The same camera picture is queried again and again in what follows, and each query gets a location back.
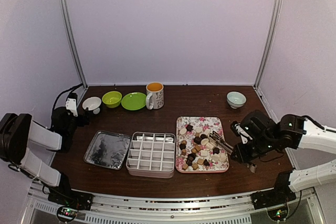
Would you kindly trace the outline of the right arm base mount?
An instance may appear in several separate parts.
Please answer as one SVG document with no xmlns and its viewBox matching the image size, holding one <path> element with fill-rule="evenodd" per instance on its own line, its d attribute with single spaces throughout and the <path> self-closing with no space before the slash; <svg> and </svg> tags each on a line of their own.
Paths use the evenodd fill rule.
<svg viewBox="0 0 336 224">
<path fill-rule="evenodd" d="M 289 188 L 290 174 L 290 171 L 279 173 L 273 189 L 257 191 L 250 196 L 254 209 L 266 208 L 268 217 L 277 223 L 292 216 L 288 203 L 296 199 L 296 193 Z"/>
</svg>

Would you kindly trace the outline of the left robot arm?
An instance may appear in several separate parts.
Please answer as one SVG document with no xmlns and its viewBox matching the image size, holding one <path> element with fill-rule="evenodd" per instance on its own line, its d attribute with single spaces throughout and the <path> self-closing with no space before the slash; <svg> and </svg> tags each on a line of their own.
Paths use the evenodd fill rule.
<svg viewBox="0 0 336 224">
<path fill-rule="evenodd" d="M 88 114 L 74 115 L 65 107 L 51 115 L 51 128 L 42 126 L 28 113 L 6 113 L 1 119 L 1 159 L 10 166 L 37 178 L 49 187 L 64 205 L 71 205 L 75 192 L 62 185 L 66 176 L 50 167 L 31 150 L 37 145 L 51 152 L 69 152 L 78 127 L 89 124 Z"/>
</svg>

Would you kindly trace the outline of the pink tin box with dividers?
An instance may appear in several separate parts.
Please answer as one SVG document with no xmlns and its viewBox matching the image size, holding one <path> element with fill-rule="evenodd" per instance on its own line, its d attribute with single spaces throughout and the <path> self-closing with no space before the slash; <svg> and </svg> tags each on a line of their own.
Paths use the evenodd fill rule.
<svg viewBox="0 0 336 224">
<path fill-rule="evenodd" d="M 125 162 L 129 174 L 163 179 L 173 177 L 175 140 L 171 133 L 135 132 Z"/>
</svg>

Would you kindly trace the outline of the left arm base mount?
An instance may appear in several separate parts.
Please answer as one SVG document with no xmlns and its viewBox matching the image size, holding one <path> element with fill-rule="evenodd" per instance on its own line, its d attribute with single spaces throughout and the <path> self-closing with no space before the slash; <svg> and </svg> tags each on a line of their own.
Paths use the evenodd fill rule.
<svg viewBox="0 0 336 224">
<path fill-rule="evenodd" d="M 58 186 L 47 186 L 47 188 L 48 200 L 59 204 L 56 217 L 63 223 L 74 221 L 79 211 L 91 209 L 93 194 L 73 190 L 65 174 L 61 174 Z"/>
</svg>

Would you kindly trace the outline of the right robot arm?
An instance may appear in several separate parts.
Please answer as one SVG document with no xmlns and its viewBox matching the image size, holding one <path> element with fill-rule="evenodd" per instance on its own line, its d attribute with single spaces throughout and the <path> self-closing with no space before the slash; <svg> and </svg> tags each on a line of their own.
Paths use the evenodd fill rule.
<svg viewBox="0 0 336 224">
<path fill-rule="evenodd" d="M 307 115 L 286 114 L 276 123 L 261 111 L 252 111 L 241 122 L 232 122 L 231 130 L 242 142 L 233 147 L 231 159 L 241 164 L 271 151 L 280 153 L 286 148 L 311 149 L 335 153 L 335 129 L 319 124 Z M 279 204 L 289 192 L 334 183 L 335 161 L 302 170 L 279 173 L 274 188 L 269 192 L 272 203 Z"/>
</svg>

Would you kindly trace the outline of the pink bunny tin lid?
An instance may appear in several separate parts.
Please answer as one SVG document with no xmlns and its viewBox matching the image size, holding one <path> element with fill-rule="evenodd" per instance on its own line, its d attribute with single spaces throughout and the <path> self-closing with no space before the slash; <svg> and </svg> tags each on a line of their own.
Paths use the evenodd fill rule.
<svg viewBox="0 0 336 224">
<path fill-rule="evenodd" d="M 84 162 L 120 170 L 129 151 L 131 136 L 97 131 L 83 157 Z"/>
</svg>

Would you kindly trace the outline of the metal tongs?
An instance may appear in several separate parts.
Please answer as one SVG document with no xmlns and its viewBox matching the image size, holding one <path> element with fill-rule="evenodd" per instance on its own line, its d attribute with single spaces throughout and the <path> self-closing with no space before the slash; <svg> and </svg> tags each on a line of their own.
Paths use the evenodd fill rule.
<svg viewBox="0 0 336 224">
<path fill-rule="evenodd" d="M 217 145 L 221 146 L 230 156 L 233 151 L 233 146 L 229 145 L 217 132 L 213 131 L 209 134 L 209 137 L 212 138 Z M 237 161 L 240 164 L 246 164 L 247 168 L 252 172 L 256 172 L 256 164 L 252 162 Z"/>
</svg>

